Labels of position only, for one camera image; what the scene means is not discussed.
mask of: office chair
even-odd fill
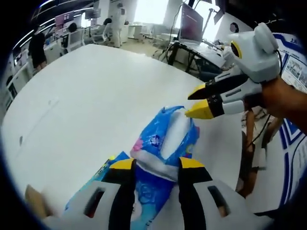
[[[110,41],[110,28],[111,28],[111,23],[108,23],[102,34],[95,34],[92,35],[92,41],[94,44],[102,45],[103,43],[106,43]]]
[[[69,33],[68,35],[68,44],[67,44],[67,52],[74,51],[82,46],[84,46],[84,29],[77,30],[76,32]]]

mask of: poster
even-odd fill
[[[307,93],[305,51],[291,34],[274,33],[274,37],[282,56],[282,79]],[[254,190],[246,198],[253,213],[276,210],[291,199],[307,166],[306,135],[284,119],[265,154],[266,167],[258,171]]]

